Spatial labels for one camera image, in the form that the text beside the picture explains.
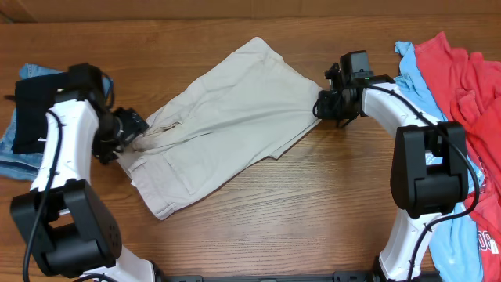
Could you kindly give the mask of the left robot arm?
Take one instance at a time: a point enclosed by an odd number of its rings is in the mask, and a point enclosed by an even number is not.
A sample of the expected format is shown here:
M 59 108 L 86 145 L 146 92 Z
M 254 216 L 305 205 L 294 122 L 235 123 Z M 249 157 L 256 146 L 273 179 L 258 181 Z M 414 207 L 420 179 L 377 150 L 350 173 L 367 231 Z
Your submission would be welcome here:
M 16 83 L 13 152 L 42 153 L 30 190 L 10 214 L 26 244 L 24 261 L 49 277 L 162 282 L 164 273 L 122 243 L 119 225 L 92 188 L 92 159 L 108 164 L 147 130 L 114 106 L 109 76 L 88 63 Z

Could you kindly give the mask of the beige khaki shorts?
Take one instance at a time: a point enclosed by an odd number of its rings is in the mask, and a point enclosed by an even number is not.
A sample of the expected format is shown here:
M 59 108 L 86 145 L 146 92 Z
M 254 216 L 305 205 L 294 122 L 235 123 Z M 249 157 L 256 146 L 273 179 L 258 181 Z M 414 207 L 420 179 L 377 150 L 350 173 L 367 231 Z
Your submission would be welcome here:
M 252 38 L 147 119 L 119 156 L 147 208 L 166 219 L 312 130 L 319 86 Z

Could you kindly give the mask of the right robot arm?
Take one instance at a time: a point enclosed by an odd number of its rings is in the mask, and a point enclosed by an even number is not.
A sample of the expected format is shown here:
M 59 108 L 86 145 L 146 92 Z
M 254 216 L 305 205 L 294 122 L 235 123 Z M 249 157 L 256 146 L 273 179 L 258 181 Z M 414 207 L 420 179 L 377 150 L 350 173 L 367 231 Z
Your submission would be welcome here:
M 342 78 L 328 74 L 313 114 L 344 127 L 368 116 L 395 139 L 390 190 L 398 207 L 385 248 L 369 271 L 340 271 L 340 281 L 439 281 L 420 268 L 435 228 L 468 195 L 466 137 L 457 122 L 426 114 L 387 76 Z

